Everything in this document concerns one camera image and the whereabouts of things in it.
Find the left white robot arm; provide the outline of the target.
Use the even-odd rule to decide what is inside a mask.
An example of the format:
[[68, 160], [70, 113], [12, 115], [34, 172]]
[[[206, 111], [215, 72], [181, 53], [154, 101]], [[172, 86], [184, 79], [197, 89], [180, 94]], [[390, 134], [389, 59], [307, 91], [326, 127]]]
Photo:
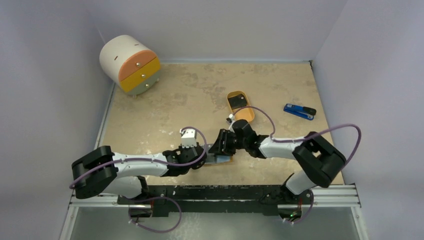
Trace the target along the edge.
[[197, 144], [157, 154], [128, 155], [113, 152], [109, 145], [104, 145], [72, 163], [73, 182], [69, 187], [78, 199], [108, 193], [124, 196], [142, 205], [149, 199], [142, 177], [185, 175], [189, 170], [204, 165], [208, 149], [206, 145]]

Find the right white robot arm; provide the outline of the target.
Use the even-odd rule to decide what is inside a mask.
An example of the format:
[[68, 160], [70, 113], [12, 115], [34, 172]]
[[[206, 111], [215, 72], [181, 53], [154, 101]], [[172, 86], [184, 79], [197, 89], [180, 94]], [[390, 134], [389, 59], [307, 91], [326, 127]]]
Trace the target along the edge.
[[244, 119], [236, 120], [230, 129], [221, 129], [216, 141], [208, 148], [215, 156], [229, 156], [245, 150], [258, 159], [283, 158], [297, 161], [301, 170], [282, 185], [280, 196], [288, 204], [301, 193], [316, 186], [327, 188], [346, 164], [346, 157], [324, 137], [311, 131], [301, 138], [276, 138], [257, 134]]

